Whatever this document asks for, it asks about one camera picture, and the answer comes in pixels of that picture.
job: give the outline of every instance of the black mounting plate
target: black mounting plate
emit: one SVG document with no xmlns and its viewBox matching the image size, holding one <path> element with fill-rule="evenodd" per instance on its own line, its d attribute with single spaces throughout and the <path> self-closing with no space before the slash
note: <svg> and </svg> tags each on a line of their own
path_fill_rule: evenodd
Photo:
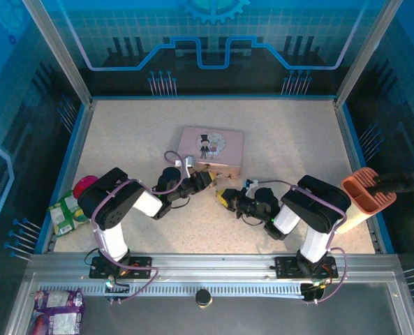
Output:
<svg viewBox="0 0 414 335">
<path fill-rule="evenodd" d="M 300 270 L 297 264 L 297 258 L 295 256 L 275 257 L 274 260 L 275 260 L 276 279 L 310 278 L 309 276 L 306 276 L 305 274 L 303 274 L 303 272 Z M 329 269 L 329 271 L 331 272 L 332 278 L 339 277 L 335 258 L 331 256 L 327 256 L 323 260 L 323 263 L 320 265 L 319 269 L 313 274 L 312 278 L 326 279 L 330 277 L 327 271 L 322 268 L 322 265 L 325 265 Z"/>
<path fill-rule="evenodd" d="M 150 267 L 152 266 L 152 258 L 150 257 L 135 257 L 129 258 L 129 265 L 135 267 Z M 124 270 L 112 265 L 111 262 L 102 257 L 92 258 L 90 266 L 89 278 L 91 279 L 107 279 L 108 276 L 117 276 L 118 279 L 149 279 L 151 278 L 151 270 Z"/>
</svg>

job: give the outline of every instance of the orange container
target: orange container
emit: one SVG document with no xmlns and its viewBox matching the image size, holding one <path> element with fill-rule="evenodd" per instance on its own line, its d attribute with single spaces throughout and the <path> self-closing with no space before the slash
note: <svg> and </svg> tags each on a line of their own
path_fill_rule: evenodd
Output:
<svg viewBox="0 0 414 335">
<path fill-rule="evenodd" d="M 348 219 L 337 230 L 339 234 L 349 231 L 396 200 L 396 193 L 377 193 L 375 196 L 369 194 L 367 188 L 376 185 L 376 176 L 378 174 L 373 169 L 363 167 L 340 183 L 340 187 L 351 199 L 351 206 L 346 211 Z"/>
</svg>

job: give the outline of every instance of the blue enclosure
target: blue enclosure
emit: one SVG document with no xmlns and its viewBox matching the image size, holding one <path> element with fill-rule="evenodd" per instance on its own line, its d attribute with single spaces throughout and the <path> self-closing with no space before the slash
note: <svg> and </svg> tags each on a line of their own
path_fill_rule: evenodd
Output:
<svg viewBox="0 0 414 335">
<path fill-rule="evenodd" d="M 342 87 L 355 76 L 337 105 L 357 164 L 414 171 L 414 0 L 404 0 L 383 37 L 372 40 L 394 2 L 0 1 L 0 332 L 29 254 L 44 250 L 47 208 L 59 198 L 57 181 L 92 98 L 342 103 Z M 59 33 L 51 48 L 50 29 Z M 374 52 L 364 64 L 367 50 Z M 90 95 L 82 96 L 72 67 Z M 398 195 L 377 221 L 383 252 L 414 267 L 414 193 Z"/>
</svg>

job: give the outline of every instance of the wooden box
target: wooden box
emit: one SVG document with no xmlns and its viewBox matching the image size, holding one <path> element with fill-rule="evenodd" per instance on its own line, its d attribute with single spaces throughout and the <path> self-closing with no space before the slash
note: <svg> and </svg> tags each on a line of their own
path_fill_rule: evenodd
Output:
<svg viewBox="0 0 414 335">
<path fill-rule="evenodd" d="M 194 157 L 195 171 L 208 169 L 218 178 L 239 179 L 243 149 L 243 133 L 186 127 L 177 153 Z"/>
</svg>

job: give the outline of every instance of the beige table surface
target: beige table surface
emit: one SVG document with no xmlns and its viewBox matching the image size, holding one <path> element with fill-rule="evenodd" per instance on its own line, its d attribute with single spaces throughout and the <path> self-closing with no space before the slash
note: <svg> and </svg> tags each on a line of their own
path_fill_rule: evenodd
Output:
<svg viewBox="0 0 414 335">
<path fill-rule="evenodd" d="M 185 126 L 244 132 L 242 179 L 295 183 L 310 174 L 338 185 L 350 174 L 331 101 L 100 100 L 75 182 L 117 166 L 129 177 L 155 185 L 168 166 L 163 153 L 177 149 Z M 216 189 L 225 187 L 241 188 L 242 181 L 219 180 Z M 279 198 L 287 191 L 279 184 L 271 187 Z M 159 221 L 133 209 L 122 225 L 131 251 L 147 253 L 296 252 L 307 228 L 301 222 L 284 241 L 274 241 L 262 225 L 247 226 L 223 208 L 214 188 L 194 195 L 188 206 Z M 374 252 L 366 223 L 337 235 L 333 245 L 348 253 Z M 58 238 L 54 250 L 80 252 L 95 247 L 86 225 Z"/>
</svg>

